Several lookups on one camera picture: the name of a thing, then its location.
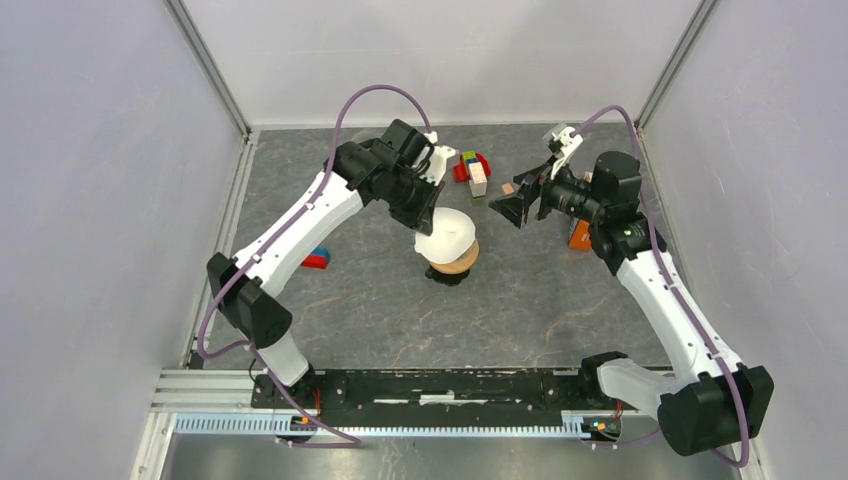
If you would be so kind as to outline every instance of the gray tabletop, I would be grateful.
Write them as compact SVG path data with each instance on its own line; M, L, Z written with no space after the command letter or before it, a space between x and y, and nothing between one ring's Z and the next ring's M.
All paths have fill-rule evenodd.
M479 151L489 160L488 200L515 174L547 158L540 139L550 127L436 130L440 143ZM346 130L343 138L361 141L381 133ZM329 138L329 130L262 132L235 249L255 240L306 190L326 158ZM573 170L591 170L608 150L629 151L623 124L591 128ZM279 296L294 314L300 349L316 368L576 366L610 350L645 365L668 364L644 314L603 262L566 246L568 217L554 212L518 230L484 202L472 202L467 185L449 175L445 180L438 205L465 212L477 227L481 253L470 276L456 287L426 279L427 263L412 250L412 232L389 217L384 203L372 203L321 243L332 255L329 268L299 269ZM652 193L648 204L658 206ZM219 318L210 345L237 338ZM239 350L205 368L242 369L250 360Z

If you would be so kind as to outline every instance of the white wall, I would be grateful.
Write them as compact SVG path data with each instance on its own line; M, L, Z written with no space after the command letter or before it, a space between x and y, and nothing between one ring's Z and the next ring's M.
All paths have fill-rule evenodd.
M844 478L848 3L721 2L648 129L708 317L775 380L777 479Z
M0 477L128 478L239 136L164 3L0 7Z
M185 0L254 125L332 125L373 83L435 122L582 120L647 100L697 0ZM414 110L372 94L351 123Z

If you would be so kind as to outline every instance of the orange box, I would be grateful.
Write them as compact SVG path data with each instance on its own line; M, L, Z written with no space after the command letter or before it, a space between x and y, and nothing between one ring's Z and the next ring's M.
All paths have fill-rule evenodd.
M592 172L586 172L583 180L591 182ZM592 250L592 241L589 240L589 222L577 217L571 219L571 226L568 228L568 248L585 252Z

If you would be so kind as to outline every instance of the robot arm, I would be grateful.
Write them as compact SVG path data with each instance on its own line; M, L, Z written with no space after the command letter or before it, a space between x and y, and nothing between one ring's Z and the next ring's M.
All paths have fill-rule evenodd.
M750 437L755 437L774 390L772 379L763 367L747 368L716 333L680 281L657 234L659 258L671 281L662 274L647 219L638 212L639 161L621 152L606 152L598 157L591 182L578 179L565 165L576 148L569 139L562 141L569 133L562 125L549 133L545 142L554 155L517 175L518 189L492 201L490 207L518 228L527 222L536 200L538 220L557 210L588 222L593 251L645 312L674 370L669 378L620 352L596 355L584 359L580 368L586 397L617 398L657 419L680 455L728 445L739 441L741 434L728 382L716 361L721 357L739 388ZM691 309L697 322L690 320L684 308ZM704 335L714 344L715 353Z
M429 235L447 161L456 154L450 147L436 146L437 141L435 132L421 134L395 120L379 139L345 143L317 201L308 203L326 174L323 171L255 242L233 258L217 253L209 260L209 282L216 295L250 259L254 261L224 296L219 310L284 385L293 385L310 367L289 331L291 313L275 298L309 252L372 200L385 200L394 219ZM259 256L260 247L304 206L307 210L300 219Z

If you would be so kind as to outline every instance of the gray floor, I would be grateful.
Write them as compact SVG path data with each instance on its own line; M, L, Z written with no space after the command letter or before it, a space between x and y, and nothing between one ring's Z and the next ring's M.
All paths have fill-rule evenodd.
M436 130L441 143L489 159L487 198L493 198L501 184L547 158L540 138L549 128ZM380 133L347 130L343 138ZM263 233L305 191L329 138L328 130L262 132L235 249ZM572 160L574 171L591 170L607 150L629 151L623 124L593 127ZM427 280L412 233L389 217L385 204L369 205L322 242L332 254L330 268L300 269L279 298L294 314L295 338L316 368L576 366L609 350L645 365L668 363L638 305L604 264L566 247L568 217L554 213L519 231L484 203L472 203L467 185L446 181L438 204L467 213L477 226L481 254L470 277L452 288ZM656 208L656 196L649 197ZM210 344L217 348L236 338L218 319ZM243 369L250 360L236 351L206 368Z
M656 428L627 419L637 438ZM710 453L679 457L662 438L593 453L576 440L366 438L357 450L293 450L268 437L176 435L163 479L633 479L730 480Z

